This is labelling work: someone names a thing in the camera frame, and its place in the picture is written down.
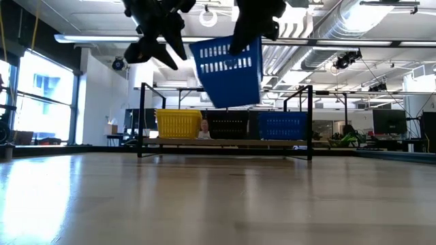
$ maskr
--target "pillar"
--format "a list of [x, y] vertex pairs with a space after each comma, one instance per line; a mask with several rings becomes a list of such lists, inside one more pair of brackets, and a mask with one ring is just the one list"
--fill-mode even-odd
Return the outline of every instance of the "pillar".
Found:
[[[129, 68], [129, 105], [130, 108], [139, 108], [140, 91], [134, 88], [140, 88], [141, 83], [145, 82], [153, 86], [154, 67], [152, 62], [133, 64]], [[153, 92], [145, 91], [144, 108], [153, 108]]]

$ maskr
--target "desk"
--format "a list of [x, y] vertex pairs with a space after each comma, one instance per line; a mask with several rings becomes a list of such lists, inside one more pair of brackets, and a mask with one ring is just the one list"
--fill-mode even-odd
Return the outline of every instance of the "desk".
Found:
[[376, 140], [367, 141], [369, 146], [375, 148], [386, 148], [388, 151], [409, 151], [409, 144], [414, 145], [414, 152], [424, 152], [423, 146], [426, 144], [426, 140]]
[[121, 146], [121, 141], [123, 140], [124, 135], [123, 134], [116, 134], [116, 135], [107, 135], [107, 145], [108, 146], [117, 146], [115, 144], [115, 140], [118, 140], [118, 146]]

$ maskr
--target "cardboard box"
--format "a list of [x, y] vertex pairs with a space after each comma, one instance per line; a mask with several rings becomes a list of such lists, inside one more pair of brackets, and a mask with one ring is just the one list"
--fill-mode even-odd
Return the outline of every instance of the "cardboard box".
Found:
[[106, 125], [104, 129], [105, 135], [114, 135], [118, 133], [118, 125]]

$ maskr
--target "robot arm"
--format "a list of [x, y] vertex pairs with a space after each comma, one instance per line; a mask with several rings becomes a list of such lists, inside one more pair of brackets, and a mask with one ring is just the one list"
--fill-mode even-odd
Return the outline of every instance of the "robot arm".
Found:
[[[283, 0], [236, 0], [240, 14], [234, 29], [234, 39], [230, 54], [242, 52], [255, 38], [264, 37], [276, 40], [279, 37], [279, 23], [273, 16], [280, 18], [286, 4]], [[124, 57], [128, 63], [147, 62], [155, 57], [174, 70], [178, 67], [165, 44], [157, 42], [163, 36], [168, 44], [183, 60], [187, 59], [183, 47], [181, 30], [185, 22], [178, 11], [187, 13], [196, 4], [196, 0], [123, 0], [126, 17], [137, 23], [136, 31], [143, 37], [138, 43], [131, 44]]]

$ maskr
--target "wooden floor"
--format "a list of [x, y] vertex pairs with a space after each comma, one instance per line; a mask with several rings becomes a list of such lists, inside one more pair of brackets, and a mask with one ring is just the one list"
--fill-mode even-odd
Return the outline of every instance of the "wooden floor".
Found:
[[0, 244], [436, 244], [431, 165], [92, 153], [0, 179]]

